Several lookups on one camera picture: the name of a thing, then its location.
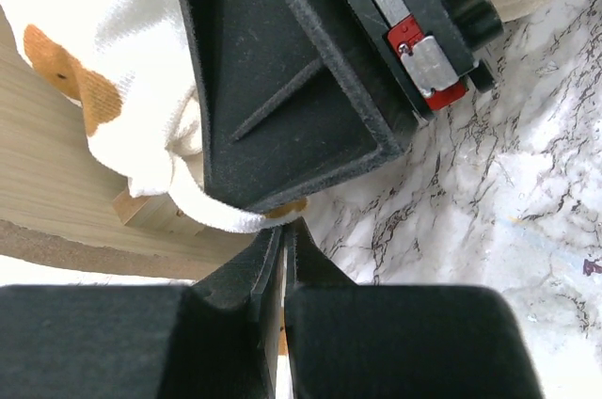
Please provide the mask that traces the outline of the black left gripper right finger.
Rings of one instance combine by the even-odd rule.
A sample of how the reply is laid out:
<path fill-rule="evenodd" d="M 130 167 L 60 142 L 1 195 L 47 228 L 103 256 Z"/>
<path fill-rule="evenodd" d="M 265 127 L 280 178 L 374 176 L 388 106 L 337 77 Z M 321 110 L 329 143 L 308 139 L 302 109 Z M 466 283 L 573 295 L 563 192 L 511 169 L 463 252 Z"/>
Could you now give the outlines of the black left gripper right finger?
<path fill-rule="evenodd" d="M 515 316 L 488 288 L 358 285 L 303 221 L 285 230 L 297 398 L 538 398 Z"/>

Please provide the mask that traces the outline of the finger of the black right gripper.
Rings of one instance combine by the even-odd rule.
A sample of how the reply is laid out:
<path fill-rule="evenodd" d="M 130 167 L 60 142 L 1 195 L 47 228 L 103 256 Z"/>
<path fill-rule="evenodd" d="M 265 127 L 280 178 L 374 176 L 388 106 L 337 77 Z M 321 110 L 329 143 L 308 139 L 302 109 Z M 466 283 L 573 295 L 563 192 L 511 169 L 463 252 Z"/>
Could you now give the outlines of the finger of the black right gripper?
<path fill-rule="evenodd" d="M 409 108 L 345 0 L 180 0 L 207 194 L 264 214 L 380 168 Z"/>

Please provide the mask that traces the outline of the large bear print cushion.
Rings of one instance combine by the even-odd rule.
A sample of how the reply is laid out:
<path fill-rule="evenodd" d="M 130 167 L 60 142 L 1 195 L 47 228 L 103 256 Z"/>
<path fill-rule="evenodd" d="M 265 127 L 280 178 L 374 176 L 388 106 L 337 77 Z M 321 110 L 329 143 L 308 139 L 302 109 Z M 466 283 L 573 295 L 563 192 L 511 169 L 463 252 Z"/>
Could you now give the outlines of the large bear print cushion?
<path fill-rule="evenodd" d="M 80 106 L 91 154 L 135 197 L 168 195 L 198 223 L 252 233 L 295 220 L 299 199 L 265 214 L 210 197 L 199 95 L 179 0 L 1 0 L 16 48 Z"/>

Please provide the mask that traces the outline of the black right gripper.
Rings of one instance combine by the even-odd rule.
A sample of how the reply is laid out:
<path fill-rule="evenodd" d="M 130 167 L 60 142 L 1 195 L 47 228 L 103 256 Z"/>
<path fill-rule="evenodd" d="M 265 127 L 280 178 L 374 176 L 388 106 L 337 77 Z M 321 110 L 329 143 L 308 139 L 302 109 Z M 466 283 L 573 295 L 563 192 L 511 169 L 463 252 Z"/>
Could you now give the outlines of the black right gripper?
<path fill-rule="evenodd" d="M 488 47 L 503 27 L 491 0 L 346 1 L 421 118 L 496 84 Z"/>

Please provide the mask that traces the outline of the wooden pet bed frame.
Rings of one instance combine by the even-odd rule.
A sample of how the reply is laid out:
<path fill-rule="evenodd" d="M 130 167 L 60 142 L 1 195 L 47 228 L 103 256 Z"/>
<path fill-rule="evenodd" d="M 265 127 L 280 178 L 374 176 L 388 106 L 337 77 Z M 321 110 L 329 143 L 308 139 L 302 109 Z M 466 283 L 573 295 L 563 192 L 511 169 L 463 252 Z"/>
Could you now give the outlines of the wooden pet bed frame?
<path fill-rule="evenodd" d="M 321 248 L 362 282 L 580 279 L 601 261 L 601 0 L 511 22 L 500 84 L 420 129 L 400 161 L 311 201 Z M 123 180 L 76 107 L 1 38 L 1 254 L 38 269 L 198 279 L 246 239 L 123 226 Z"/>

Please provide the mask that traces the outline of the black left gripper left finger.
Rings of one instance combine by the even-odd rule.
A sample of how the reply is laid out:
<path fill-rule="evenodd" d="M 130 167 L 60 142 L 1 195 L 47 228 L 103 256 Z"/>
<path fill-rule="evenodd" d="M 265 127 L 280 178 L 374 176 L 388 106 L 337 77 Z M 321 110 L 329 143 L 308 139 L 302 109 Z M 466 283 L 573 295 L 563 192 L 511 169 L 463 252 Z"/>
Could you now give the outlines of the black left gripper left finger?
<path fill-rule="evenodd" d="M 5 398 L 271 398 L 282 229 L 193 285 L 8 286 Z"/>

